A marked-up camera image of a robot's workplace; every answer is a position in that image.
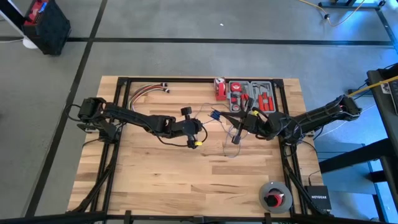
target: tool kit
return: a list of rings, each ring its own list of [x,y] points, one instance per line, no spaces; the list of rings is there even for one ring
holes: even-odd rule
[[[274,94],[271,82],[251,82],[254,106],[265,113],[275,112]]]
[[[275,112],[274,95],[271,82],[247,82],[247,81],[229,81],[229,110],[239,112],[241,102],[243,105],[248,98],[254,99],[256,108],[265,113]]]
[[[241,102],[243,105],[249,99],[253,98],[250,83],[247,81],[229,81],[229,110],[239,112],[241,110]]]

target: wooden tabletop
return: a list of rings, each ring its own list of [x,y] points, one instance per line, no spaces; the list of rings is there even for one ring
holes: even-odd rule
[[[97,96],[112,102],[117,79],[102,77]],[[144,84],[133,83],[130,92]],[[290,115],[304,113],[299,80],[284,79],[284,84]],[[204,103],[227,104],[215,101],[212,83],[169,83],[169,88],[169,94],[153,91],[141,97],[134,104],[136,111],[174,116],[180,121],[184,119],[180,114],[183,107],[191,106],[195,116]],[[283,111],[279,91],[276,97]],[[223,105],[204,106],[197,114],[202,123],[211,119],[208,116],[211,107],[226,110]],[[224,118],[221,122],[227,130],[231,126]],[[248,134],[241,140],[239,155],[227,157],[224,154],[235,155],[238,146],[231,143],[231,138],[226,141],[227,133],[220,123],[213,121],[205,124],[205,128],[208,139],[197,149],[189,149],[164,145],[144,129],[127,124],[121,137],[108,213],[122,215],[131,210],[133,215],[263,217],[266,211],[258,199],[260,187],[270,181],[284,182],[278,140],[258,140]],[[86,140],[96,138],[98,134],[93,133],[88,134]],[[199,133],[198,139],[203,138],[204,132]],[[186,140],[186,137],[164,139],[176,144],[186,144]],[[83,148],[68,210],[75,208],[94,186],[102,149],[103,143],[98,141]],[[319,170],[317,155],[312,147],[299,144],[297,156],[306,185],[308,175]],[[311,181],[313,185],[321,185],[320,173],[313,174]],[[293,184],[292,188],[295,209],[300,213],[297,190]],[[103,195],[104,187],[99,196],[99,209]],[[289,213],[272,216],[289,217]]]

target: concrete floor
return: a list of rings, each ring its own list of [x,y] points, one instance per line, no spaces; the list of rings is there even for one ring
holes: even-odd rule
[[[25,11],[30,1],[14,2]],[[71,36],[88,37],[101,1],[57,3],[71,20]],[[382,9],[396,35],[397,7],[391,1]],[[328,12],[333,23],[349,13]],[[0,22],[0,36],[10,35],[17,32]],[[296,0],[108,0],[97,37],[389,40],[373,10],[358,11],[332,28],[316,9]],[[0,44],[0,218],[25,211],[84,48],[70,42],[61,56],[49,57],[19,42]],[[397,61],[392,47],[378,46],[94,43],[75,103],[95,96],[103,75],[295,77],[310,110],[362,85],[366,71]],[[370,108],[374,101],[358,103],[369,109],[323,140],[369,144],[386,136],[377,108]],[[340,124],[326,126],[324,133]],[[75,125],[67,123],[37,215],[67,207],[85,138]]]

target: cable bundle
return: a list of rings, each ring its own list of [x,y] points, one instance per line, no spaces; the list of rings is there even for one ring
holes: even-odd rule
[[[167,87],[167,83],[152,83],[152,84],[147,84],[142,87],[140,87],[137,91],[135,91],[128,103],[128,108],[132,111],[135,111],[134,109],[134,103],[140,98],[142,95],[149,93],[151,91],[155,90],[161,90],[166,93],[170,93],[170,90]]]

